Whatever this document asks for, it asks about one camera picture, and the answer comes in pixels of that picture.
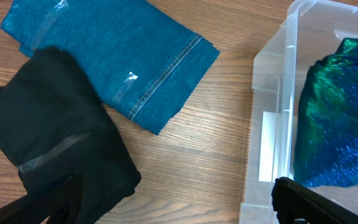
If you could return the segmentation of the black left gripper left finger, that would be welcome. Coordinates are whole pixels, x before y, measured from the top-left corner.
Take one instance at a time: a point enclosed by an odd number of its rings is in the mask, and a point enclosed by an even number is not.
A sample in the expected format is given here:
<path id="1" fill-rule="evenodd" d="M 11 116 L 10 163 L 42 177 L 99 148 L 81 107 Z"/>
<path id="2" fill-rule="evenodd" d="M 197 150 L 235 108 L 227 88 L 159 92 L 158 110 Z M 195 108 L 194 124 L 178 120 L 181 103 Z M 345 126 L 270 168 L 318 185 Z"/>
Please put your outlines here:
<path id="1" fill-rule="evenodd" d="M 74 173 L 0 208 L 0 224 L 75 223 L 83 179 Z"/>

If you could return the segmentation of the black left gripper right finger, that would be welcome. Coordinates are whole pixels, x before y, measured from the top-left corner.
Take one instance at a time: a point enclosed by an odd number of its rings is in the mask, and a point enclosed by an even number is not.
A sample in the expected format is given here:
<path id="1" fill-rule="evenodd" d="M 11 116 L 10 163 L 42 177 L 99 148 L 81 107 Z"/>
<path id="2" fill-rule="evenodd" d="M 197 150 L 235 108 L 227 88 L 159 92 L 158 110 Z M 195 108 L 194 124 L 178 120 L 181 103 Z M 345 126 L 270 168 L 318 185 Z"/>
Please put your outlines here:
<path id="1" fill-rule="evenodd" d="M 358 215 L 288 177 L 275 180 L 272 207 L 279 224 L 353 224 Z"/>

